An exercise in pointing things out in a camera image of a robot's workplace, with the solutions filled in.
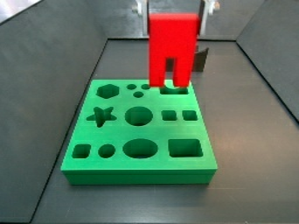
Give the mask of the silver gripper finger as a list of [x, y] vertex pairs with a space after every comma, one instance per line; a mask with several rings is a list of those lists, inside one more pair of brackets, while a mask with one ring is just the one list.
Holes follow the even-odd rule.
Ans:
[[148, 35], [148, 0], [135, 0], [132, 12], [142, 18], [143, 35]]
[[206, 34], [208, 16], [211, 16], [214, 12], [218, 11], [219, 9], [220, 9], [219, 0], [200, 0], [200, 9], [199, 9], [199, 17], [200, 17], [199, 35], [200, 36]]

